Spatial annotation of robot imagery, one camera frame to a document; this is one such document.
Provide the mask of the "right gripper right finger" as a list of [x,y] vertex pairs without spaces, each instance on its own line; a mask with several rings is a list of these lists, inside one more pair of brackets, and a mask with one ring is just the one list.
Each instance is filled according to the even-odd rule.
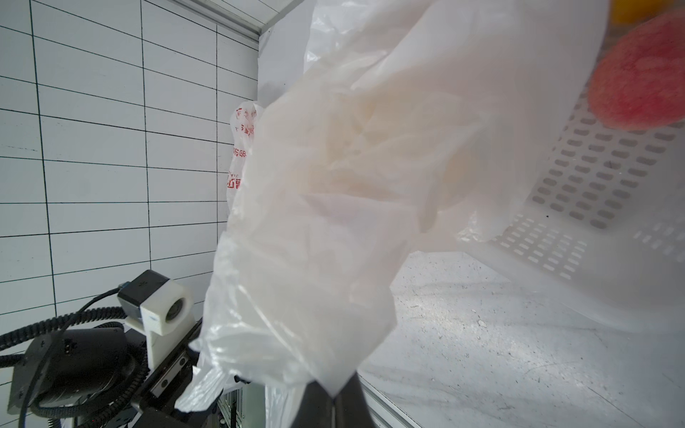
[[355,373],[334,398],[335,428],[375,428],[359,375]]

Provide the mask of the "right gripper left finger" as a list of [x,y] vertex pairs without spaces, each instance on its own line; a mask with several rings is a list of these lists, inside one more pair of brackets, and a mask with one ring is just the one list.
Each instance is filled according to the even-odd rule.
[[307,385],[291,428],[333,428],[335,400],[317,382]]

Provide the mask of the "white printed plastic bag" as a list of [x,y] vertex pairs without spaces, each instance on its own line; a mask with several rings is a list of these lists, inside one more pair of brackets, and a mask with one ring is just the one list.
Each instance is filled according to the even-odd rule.
[[344,388],[396,324],[414,251],[501,235],[590,76],[606,1],[320,1],[303,76],[260,115],[215,253],[194,377]]

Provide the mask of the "white basket perforated plastic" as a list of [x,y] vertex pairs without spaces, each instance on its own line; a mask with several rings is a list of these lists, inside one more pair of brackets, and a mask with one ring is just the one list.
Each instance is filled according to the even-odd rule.
[[629,333],[684,329],[684,124],[604,126],[581,92],[509,227],[460,251]]

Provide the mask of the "yellow fruit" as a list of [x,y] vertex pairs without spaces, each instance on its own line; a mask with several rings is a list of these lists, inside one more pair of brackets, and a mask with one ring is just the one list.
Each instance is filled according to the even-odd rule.
[[647,21],[674,4],[674,0],[612,0],[609,19],[613,26]]

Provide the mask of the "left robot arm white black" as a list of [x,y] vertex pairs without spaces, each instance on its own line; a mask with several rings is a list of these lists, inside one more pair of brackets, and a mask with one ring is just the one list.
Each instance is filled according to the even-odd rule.
[[7,411],[51,427],[207,427],[217,407],[174,407],[190,383],[199,332],[194,299],[171,280],[127,282],[71,314],[1,336],[12,369]]

